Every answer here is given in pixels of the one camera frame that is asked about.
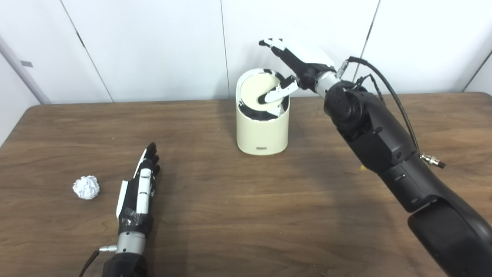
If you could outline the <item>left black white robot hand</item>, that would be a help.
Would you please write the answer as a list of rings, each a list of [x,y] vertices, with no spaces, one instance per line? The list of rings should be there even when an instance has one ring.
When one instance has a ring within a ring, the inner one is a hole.
[[[156,144],[151,142],[144,149],[132,179],[121,183],[116,205],[118,234],[139,232],[147,237],[151,233],[154,225],[151,207],[155,179],[161,169],[157,152]]]

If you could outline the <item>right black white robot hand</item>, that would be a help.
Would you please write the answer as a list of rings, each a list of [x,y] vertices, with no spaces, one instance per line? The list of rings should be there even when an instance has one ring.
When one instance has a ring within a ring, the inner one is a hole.
[[[315,44],[275,37],[260,40],[258,44],[268,47],[293,72],[293,75],[260,95],[257,98],[260,105],[275,102],[299,89],[311,90],[325,98],[327,92],[341,82],[334,62]]]

